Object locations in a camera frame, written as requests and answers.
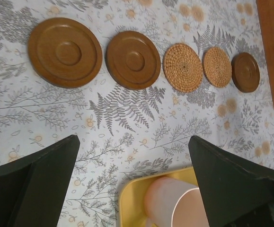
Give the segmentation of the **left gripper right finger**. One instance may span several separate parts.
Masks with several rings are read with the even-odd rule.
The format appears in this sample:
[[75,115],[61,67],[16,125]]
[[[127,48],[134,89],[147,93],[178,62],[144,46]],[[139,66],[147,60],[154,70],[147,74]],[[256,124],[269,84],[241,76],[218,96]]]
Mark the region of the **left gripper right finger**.
[[274,227],[274,170],[192,136],[188,149],[211,227]]

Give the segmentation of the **dark wooden coaster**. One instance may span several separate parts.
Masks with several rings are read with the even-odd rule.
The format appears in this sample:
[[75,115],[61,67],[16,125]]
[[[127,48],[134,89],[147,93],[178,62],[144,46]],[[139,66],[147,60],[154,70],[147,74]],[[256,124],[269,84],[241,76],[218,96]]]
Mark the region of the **dark wooden coaster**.
[[147,36],[136,31],[122,31],[107,45],[106,66],[120,86],[141,90],[158,79],[161,60],[157,48]]

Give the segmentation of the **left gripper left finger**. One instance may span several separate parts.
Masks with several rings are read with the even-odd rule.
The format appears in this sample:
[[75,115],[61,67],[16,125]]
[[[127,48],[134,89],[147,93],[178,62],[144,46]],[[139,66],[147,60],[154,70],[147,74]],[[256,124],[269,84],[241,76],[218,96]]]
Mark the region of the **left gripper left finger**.
[[0,166],[0,227],[55,227],[80,148],[70,135]]

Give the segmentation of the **woven rattan coaster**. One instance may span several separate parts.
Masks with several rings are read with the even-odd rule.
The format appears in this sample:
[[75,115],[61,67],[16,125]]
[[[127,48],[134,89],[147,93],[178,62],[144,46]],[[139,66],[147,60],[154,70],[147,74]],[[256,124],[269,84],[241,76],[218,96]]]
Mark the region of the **woven rattan coaster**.
[[167,49],[163,58],[163,71],[168,82],[179,92],[193,92],[203,80],[199,56],[183,43],[174,44]]
[[203,57],[203,70],[208,81],[215,87],[226,87],[232,76],[231,62],[226,52],[212,47]]

